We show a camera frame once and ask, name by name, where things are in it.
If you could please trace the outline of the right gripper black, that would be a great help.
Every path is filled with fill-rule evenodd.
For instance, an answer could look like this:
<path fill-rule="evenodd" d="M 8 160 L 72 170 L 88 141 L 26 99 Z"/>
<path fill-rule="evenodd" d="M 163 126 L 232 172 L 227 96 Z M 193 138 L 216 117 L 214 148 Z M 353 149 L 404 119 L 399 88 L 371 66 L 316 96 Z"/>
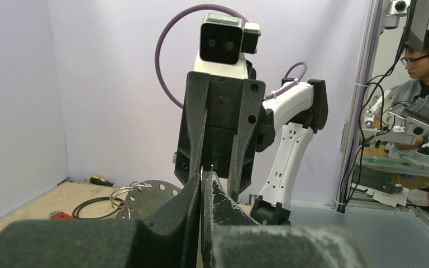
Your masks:
<path fill-rule="evenodd" d="M 210 164 L 233 201 L 251 184 L 254 155 L 266 148 L 265 83 L 190 71 L 174 174 L 182 184 Z"/>

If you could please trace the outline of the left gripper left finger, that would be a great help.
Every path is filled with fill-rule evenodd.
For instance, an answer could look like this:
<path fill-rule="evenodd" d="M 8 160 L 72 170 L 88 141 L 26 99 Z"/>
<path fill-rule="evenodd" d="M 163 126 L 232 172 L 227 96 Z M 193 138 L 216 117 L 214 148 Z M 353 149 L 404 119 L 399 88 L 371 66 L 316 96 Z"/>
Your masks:
<path fill-rule="evenodd" d="M 0 267 L 195 267 L 199 175 L 143 220 L 27 220 L 0 232 Z"/>

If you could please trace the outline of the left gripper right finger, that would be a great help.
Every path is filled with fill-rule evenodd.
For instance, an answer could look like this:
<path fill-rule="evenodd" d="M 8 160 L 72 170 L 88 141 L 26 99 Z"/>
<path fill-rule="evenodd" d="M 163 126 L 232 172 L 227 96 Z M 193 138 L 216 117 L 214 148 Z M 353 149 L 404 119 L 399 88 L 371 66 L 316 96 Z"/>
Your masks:
<path fill-rule="evenodd" d="M 267 226 L 222 189 L 216 172 L 202 182 L 204 267 L 366 267 L 351 232 L 338 226 Z"/>

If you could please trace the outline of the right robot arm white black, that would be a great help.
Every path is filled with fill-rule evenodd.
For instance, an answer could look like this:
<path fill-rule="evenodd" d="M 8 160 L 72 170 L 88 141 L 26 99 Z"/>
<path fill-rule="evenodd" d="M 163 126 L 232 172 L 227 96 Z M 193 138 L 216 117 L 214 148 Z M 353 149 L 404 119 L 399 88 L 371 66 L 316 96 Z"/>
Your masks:
<path fill-rule="evenodd" d="M 255 154 L 279 135 L 273 166 L 249 218 L 262 225 L 288 224 L 299 166 L 327 121 L 326 83 L 286 75 L 280 89 L 266 96 L 251 62 L 244 68 L 243 78 L 205 70 L 187 74 L 174 173 L 186 184 L 211 164 L 228 180 L 229 197 L 237 200 L 251 184 Z"/>

